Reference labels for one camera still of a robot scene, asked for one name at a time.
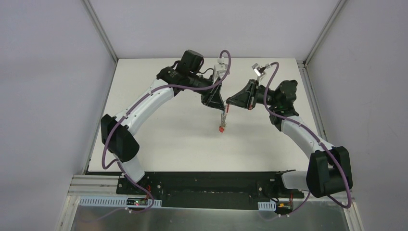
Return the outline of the grey red keyring holder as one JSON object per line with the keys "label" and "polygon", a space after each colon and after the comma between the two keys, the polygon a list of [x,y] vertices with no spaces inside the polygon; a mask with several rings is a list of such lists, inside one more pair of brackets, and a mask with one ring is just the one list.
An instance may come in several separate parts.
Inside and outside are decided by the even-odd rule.
{"label": "grey red keyring holder", "polygon": [[224,133],[227,126],[227,114],[229,112],[230,104],[226,104],[224,110],[221,112],[221,120],[219,125],[219,132]]}

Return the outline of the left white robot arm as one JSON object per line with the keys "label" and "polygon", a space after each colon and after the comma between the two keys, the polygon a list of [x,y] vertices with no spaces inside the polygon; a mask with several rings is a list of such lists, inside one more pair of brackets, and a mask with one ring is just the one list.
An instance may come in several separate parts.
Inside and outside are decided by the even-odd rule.
{"label": "left white robot arm", "polygon": [[222,50],[213,74],[205,78],[200,72],[204,57],[193,50],[186,50],[180,60],[160,70],[150,87],[130,106],[114,116],[105,114],[101,118],[100,131],[104,144],[102,158],[110,152],[125,177],[129,178],[128,188],[134,194],[146,191],[147,182],[137,153],[140,145],[135,135],[142,124],[164,103],[173,99],[179,92],[190,90],[201,95],[202,104],[226,110],[220,89],[222,82],[230,73],[231,54]]}

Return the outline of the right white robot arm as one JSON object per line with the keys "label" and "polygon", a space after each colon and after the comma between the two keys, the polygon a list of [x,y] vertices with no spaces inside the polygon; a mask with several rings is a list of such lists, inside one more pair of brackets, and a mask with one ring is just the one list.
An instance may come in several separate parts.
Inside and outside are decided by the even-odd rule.
{"label": "right white robot arm", "polygon": [[307,171],[286,171],[278,176],[273,191],[285,197],[292,189],[305,190],[317,198],[340,192],[349,192],[353,187],[348,150],[334,146],[316,135],[302,120],[294,108],[297,81],[285,80],[275,90],[250,79],[238,93],[227,98],[227,104],[251,110],[257,104],[267,107],[269,119],[304,152],[309,163]]}

